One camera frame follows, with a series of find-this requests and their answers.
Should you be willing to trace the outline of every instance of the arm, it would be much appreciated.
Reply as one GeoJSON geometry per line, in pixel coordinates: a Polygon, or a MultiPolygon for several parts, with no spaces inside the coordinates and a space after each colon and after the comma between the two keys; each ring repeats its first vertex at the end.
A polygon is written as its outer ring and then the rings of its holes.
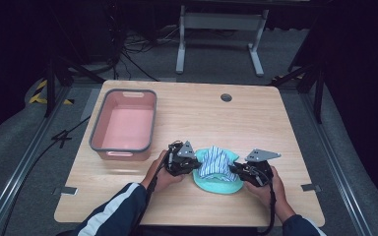
{"type": "MultiPolygon", "coordinates": [[[[307,219],[296,214],[290,204],[287,202],[284,192],[284,183],[278,174],[278,171],[272,166],[273,187],[276,195],[275,214],[283,224],[283,236],[288,235],[320,235],[320,231],[307,219]]],[[[264,186],[257,188],[249,182],[244,182],[245,187],[252,194],[257,196],[263,205],[270,207],[270,187],[264,186]]]]}
{"type": "MultiPolygon", "coordinates": [[[[96,208],[72,235],[128,235],[137,217],[146,206],[147,188],[164,155],[165,150],[150,166],[140,184],[127,184],[111,200],[96,208]]],[[[157,175],[155,192],[182,181],[183,177],[173,177],[162,168],[157,175]]]]}

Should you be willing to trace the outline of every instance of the pink plastic bin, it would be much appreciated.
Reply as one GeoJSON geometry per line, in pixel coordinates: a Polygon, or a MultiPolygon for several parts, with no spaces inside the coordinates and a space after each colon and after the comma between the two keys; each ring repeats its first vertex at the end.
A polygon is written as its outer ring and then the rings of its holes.
{"type": "Polygon", "coordinates": [[[152,90],[109,90],[94,124],[91,148],[103,159],[148,159],[156,105],[157,96],[152,90]]]}

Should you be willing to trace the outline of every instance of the table leg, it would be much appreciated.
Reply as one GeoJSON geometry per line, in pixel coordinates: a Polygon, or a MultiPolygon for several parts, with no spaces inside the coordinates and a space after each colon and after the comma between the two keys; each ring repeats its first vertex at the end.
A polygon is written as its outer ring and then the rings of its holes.
{"type": "Polygon", "coordinates": [[[254,40],[254,43],[248,44],[248,49],[250,51],[251,60],[253,61],[254,70],[256,70],[256,75],[258,77],[264,76],[262,64],[260,63],[259,55],[257,54],[257,48],[259,47],[260,38],[262,37],[263,29],[265,27],[268,14],[269,10],[263,11],[262,19],[260,20],[259,25],[257,26],[256,38],[254,40]]]}
{"type": "Polygon", "coordinates": [[[177,52],[176,73],[182,74],[185,63],[185,6],[180,8],[180,42],[177,52]]]}

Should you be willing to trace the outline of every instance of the hand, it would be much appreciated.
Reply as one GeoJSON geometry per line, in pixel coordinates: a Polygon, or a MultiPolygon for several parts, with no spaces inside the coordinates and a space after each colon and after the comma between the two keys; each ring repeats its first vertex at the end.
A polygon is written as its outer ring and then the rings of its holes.
{"type": "MultiPolygon", "coordinates": [[[[147,189],[150,185],[150,182],[153,179],[153,176],[156,173],[156,170],[161,165],[162,158],[167,153],[166,150],[163,150],[161,154],[159,155],[158,159],[153,161],[153,164],[150,166],[149,171],[147,171],[147,175],[144,178],[144,180],[141,182],[141,184],[147,189]]],[[[167,188],[169,185],[174,183],[179,183],[184,179],[185,175],[178,175],[178,176],[172,176],[169,174],[165,168],[163,167],[157,175],[157,184],[155,188],[155,192],[161,191],[165,188],[167,188]]]]}
{"type": "MultiPolygon", "coordinates": [[[[286,195],[284,193],[284,182],[282,182],[282,179],[278,174],[278,170],[276,170],[274,166],[271,167],[274,175],[272,182],[276,197],[276,215],[281,220],[281,222],[284,223],[285,220],[295,215],[295,212],[287,202],[286,195]]],[[[248,191],[257,196],[264,206],[270,207],[271,195],[269,185],[263,187],[256,187],[252,185],[250,182],[245,181],[244,186],[247,188],[248,191]]]]}

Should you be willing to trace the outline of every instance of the dark background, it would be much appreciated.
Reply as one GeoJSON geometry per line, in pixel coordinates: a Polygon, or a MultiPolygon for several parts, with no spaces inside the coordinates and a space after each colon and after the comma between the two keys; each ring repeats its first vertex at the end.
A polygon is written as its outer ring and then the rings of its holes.
{"type": "MultiPolygon", "coordinates": [[[[116,51],[109,30],[124,35],[132,29],[150,38],[178,18],[178,6],[124,10],[109,7],[111,3],[0,1],[0,124],[25,107],[27,90],[43,76],[52,53],[82,65],[104,62],[116,51]],[[119,21],[107,21],[106,11],[119,21]]],[[[292,65],[324,65],[326,85],[348,135],[378,187],[378,1],[330,5],[338,9],[318,12],[318,18],[308,10],[272,11],[267,27],[311,29],[292,65]]]]}

